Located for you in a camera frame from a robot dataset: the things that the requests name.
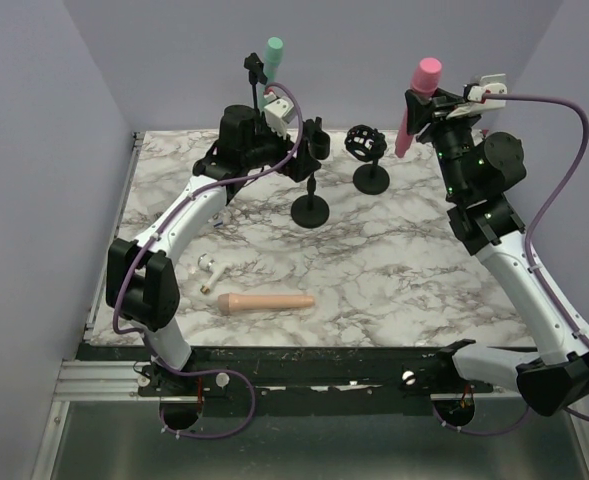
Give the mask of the pink microphone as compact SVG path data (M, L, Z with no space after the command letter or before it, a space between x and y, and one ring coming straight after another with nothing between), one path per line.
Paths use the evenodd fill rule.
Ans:
M395 140L395 154L398 158L403 158L412 144L414 135L409 132L408 126L415 123L416 107L422 108L418 98L429 99L435 93L441 75L442 63L434 57L421 59L415 68L409 87L412 96L410 103L406 104L405 113Z

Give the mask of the black shock-mount microphone stand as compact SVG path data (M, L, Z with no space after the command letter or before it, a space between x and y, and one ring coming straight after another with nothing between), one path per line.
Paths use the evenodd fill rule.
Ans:
M376 128L356 125L348 130L344 146L348 153L362 163L353 174L354 186L367 195L385 192L390 185L390 177L379 165L387 149L385 135Z

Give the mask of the black clip microphone stand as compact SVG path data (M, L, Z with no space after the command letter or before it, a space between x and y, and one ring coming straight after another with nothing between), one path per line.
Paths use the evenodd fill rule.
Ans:
M326 160L330 155L331 140L330 136L324 132L324 145L322 150L309 150L308 145L305 148L314 159L320 163ZM306 179L307 193L298 197L292 204L290 214L293 221L307 229L318 228L322 226L329 218L328 203L316 194L315 173Z

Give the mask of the green microphone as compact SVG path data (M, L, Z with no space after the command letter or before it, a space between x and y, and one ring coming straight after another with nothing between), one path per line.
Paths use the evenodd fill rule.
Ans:
M272 83L276 80L278 68L282 62L284 55L284 41L280 37L270 37L264 48L262 62L263 72L267 77L267 83ZM265 85L257 84L257 102L260 111L263 111L266 102L264 98Z

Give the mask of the beige microphone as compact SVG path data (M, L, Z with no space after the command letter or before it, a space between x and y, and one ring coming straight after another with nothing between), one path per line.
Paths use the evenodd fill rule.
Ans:
M309 295L245 295L222 294L218 296L217 306L222 314L239 312L283 311L305 309L315 305L313 296Z

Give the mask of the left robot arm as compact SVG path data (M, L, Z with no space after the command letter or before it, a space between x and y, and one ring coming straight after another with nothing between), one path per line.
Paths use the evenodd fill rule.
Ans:
M289 122L299 108L287 97L263 109L225 108L217 139L197 160L187 186L132 240L115 239L108 249L105 300L113 310L113 329L138 333L164 366L161 382L175 395L188 393L196 380L187 364L192 349L175 318L180 290L175 267L200 230L249 182L272 173L312 184L330 153L321 118L301 120L295 137Z

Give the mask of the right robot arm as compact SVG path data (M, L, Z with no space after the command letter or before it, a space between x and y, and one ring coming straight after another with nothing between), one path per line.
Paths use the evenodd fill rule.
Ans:
M454 392L480 381L521 395L541 416L567 410L589 395L589 324L573 308L532 246L505 196L526 176L519 139L494 132L474 142L471 128L487 110L504 107L501 87L471 85L459 96L405 93L407 132L430 143L440 166L455 237L496 279L527 325L536 352L525 354L462 340L449 346L434 379Z

